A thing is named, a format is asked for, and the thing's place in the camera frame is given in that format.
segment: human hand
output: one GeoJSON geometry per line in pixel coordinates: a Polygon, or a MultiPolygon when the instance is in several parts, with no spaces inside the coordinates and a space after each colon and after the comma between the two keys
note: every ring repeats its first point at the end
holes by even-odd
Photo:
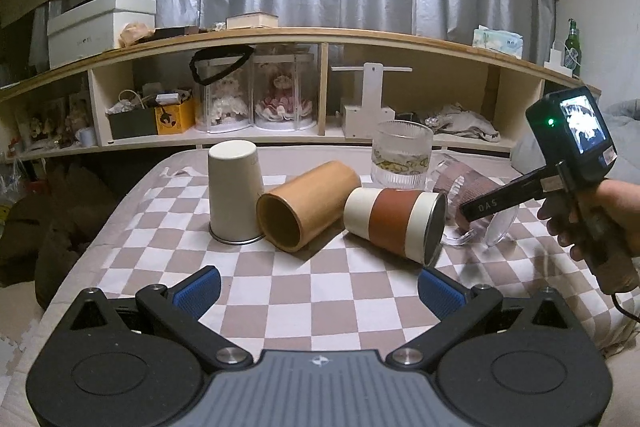
{"type": "MultiPolygon", "coordinates": [[[[604,180],[600,185],[583,190],[577,195],[582,208],[602,207],[622,227],[626,243],[634,257],[640,256],[640,185],[617,180],[604,180]]],[[[546,229],[558,236],[561,247],[570,247],[574,261],[580,261],[583,253],[575,243],[580,243],[578,216],[574,208],[568,209],[562,194],[552,194],[538,211],[538,219],[548,219],[546,229]]]]}

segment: handheld device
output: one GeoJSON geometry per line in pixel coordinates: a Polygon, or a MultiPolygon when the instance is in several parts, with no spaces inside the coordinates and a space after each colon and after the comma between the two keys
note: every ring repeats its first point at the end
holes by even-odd
{"type": "Polygon", "coordinates": [[[560,294],[505,298],[422,270],[439,324],[380,358],[362,351],[249,352],[198,318],[220,296],[213,266],[168,289],[81,291],[33,363],[42,427],[595,426],[612,381],[560,294]]]}
{"type": "Polygon", "coordinates": [[[577,87],[549,93],[527,109],[526,117],[546,166],[462,204],[463,216],[471,222],[564,191],[567,204],[578,213],[578,245],[603,293],[626,293],[638,287],[638,272],[622,228],[604,209],[584,208],[575,197],[578,190],[603,181],[617,158],[591,91],[577,87]]]}

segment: clear display case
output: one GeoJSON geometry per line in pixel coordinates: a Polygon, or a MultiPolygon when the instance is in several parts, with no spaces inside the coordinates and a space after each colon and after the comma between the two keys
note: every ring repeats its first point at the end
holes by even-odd
{"type": "Polygon", "coordinates": [[[278,131],[312,127],[318,93],[313,54],[255,54],[253,62],[254,124],[278,131]]]}
{"type": "MultiPolygon", "coordinates": [[[[195,67],[205,80],[236,63],[240,57],[198,60],[195,67]]],[[[251,62],[213,81],[209,86],[196,84],[196,129],[217,133],[242,129],[251,125],[249,114],[249,77],[251,62]]]]}

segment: gray ribbed plate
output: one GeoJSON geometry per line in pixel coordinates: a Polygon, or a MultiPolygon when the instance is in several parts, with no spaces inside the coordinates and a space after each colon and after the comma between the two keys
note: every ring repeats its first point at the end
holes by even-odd
{"type": "Polygon", "coordinates": [[[263,351],[253,367],[214,378],[175,427],[469,427],[419,373],[377,351],[263,351]]]}

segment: black cable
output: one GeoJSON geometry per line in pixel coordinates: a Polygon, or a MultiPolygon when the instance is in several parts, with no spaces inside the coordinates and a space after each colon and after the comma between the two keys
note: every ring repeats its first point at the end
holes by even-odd
{"type": "Polygon", "coordinates": [[[618,302],[618,297],[616,297],[616,294],[613,294],[611,296],[611,300],[613,301],[613,305],[616,307],[616,309],[622,313],[623,315],[625,315],[625,317],[629,317],[631,320],[636,321],[637,323],[640,323],[640,317],[638,317],[637,315],[634,315],[631,312],[626,311],[618,302]]]}

